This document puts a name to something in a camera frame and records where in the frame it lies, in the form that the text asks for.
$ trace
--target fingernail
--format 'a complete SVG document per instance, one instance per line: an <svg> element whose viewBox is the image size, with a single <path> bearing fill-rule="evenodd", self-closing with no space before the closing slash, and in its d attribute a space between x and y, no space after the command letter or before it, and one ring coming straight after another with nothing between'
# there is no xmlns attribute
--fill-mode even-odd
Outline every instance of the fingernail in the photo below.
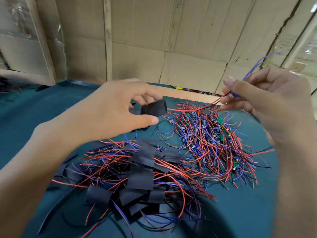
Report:
<svg viewBox="0 0 317 238"><path fill-rule="evenodd" d="M226 85L226 87L231 87L235 81L236 79L234 79L232 76L228 76L224 78L224 84Z"/></svg>
<svg viewBox="0 0 317 238"><path fill-rule="evenodd" d="M152 117L152 125L157 124L159 122L159 119L155 116Z"/></svg>

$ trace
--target teal work mat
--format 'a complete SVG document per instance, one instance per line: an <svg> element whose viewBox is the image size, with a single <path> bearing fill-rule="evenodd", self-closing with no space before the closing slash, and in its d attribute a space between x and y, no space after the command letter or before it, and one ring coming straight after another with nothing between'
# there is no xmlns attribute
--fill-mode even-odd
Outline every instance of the teal work mat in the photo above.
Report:
<svg viewBox="0 0 317 238"><path fill-rule="evenodd" d="M66 81L40 92L23 91L15 102L2 105L0 107L0 152L2 154L0 168L23 147L38 124L64 112L95 89L96 87L87 87ZM175 103L185 102L182 99L164 98L168 108L176 108ZM251 115L242 111L233 111L232 114L233 118L230 122L242 122L238 131L248 136L242 139L243 144L250 145L253 152L271 146L265 137L262 126ZM137 131L126 135L128 139L134 139L137 134L137 139L159 140L156 134L160 134L160 132L155 130L155 127L151 126L146 131ZM168 122L161 123L159 127L163 132L169 132L172 128ZM120 135L113 140L122 141L124 139L124 135ZM174 135L169 142L174 145L181 144L177 135ZM159 144L170 150L173 149L167 147L160 140ZM77 149L80 153L79 158L83 157L90 145L91 143L85 144ZM271 237L279 165L275 152L260 156L272 169L256 169L258 185L255 185L254 188L246 186L241 181L237 182L238 189L227 182L229 190L220 184L213 184L207 189L207 192L216 195L217 201L204 198L200 200L203 204L204 220L194 223L184 218L184 221L179 222L172 231L152 232L141 227L140 223L145 224L141 218L138 222L131 224L134 237ZM90 207L84 205L85 192L78 190L58 208L45 231L37 235L46 214L68 189L69 187L63 187L45 193L22 237L78 238L89 230L90 227L82 227L82 225L85 224ZM117 220L113 215L109 215L88 237L123 238L131 237L131 234L124 220Z"/></svg>

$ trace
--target hand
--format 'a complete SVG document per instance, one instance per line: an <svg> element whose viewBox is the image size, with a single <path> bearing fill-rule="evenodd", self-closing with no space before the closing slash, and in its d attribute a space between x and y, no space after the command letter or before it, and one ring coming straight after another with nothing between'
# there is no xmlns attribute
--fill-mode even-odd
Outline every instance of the hand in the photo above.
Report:
<svg viewBox="0 0 317 238"><path fill-rule="evenodd" d="M138 80L110 81L56 118L35 129L38 136L59 136L72 146L108 139L136 128L157 124L157 117L133 115L133 99L140 105L162 99L151 85Z"/></svg>
<svg viewBox="0 0 317 238"><path fill-rule="evenodd" d="M285 142L315 131L316 123L311 104L310 86L306 78L284 69L265 68L245 81L232 77L224 79L220 110L244 109L252 112L269 132L273 141Z"/></svg>

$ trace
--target forearm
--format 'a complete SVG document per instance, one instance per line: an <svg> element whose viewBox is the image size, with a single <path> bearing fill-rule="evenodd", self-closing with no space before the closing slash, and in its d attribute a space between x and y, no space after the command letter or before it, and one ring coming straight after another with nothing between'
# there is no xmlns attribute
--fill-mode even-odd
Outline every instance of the forearm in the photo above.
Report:
<svg viewBox="0 0 317 238"><path fill-rule="evenodd" d="M0 232L20 237L60 166L73 147L63 146L57 133L35 132L0 171Z"/></svg>
<svg viewBox="0 0 317 238"><path fill-rule="evenodd" d="M316 237L317 134L276 146L281 172L278 182L275 237Z"/></svg>

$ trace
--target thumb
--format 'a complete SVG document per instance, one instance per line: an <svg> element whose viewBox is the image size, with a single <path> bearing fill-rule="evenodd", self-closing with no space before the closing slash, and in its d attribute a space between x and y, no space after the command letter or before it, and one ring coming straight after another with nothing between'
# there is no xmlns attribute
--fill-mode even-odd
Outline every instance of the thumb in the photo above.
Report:
<svg viewBox="0 0 317 238"><path fill-rule="evenodd" d="M132 122L134 128L146 128L159 122L159 119L152 115L131 115L133 116Z"/></svg>
<svg viewBox="0 0 317 238"><path fill-rule="evenodd" d="M233 93L244 97L251 103L268 99L268 91L257 88L246 81L236 80L235 78L228 76L224 79L224 84Z"/></svg>

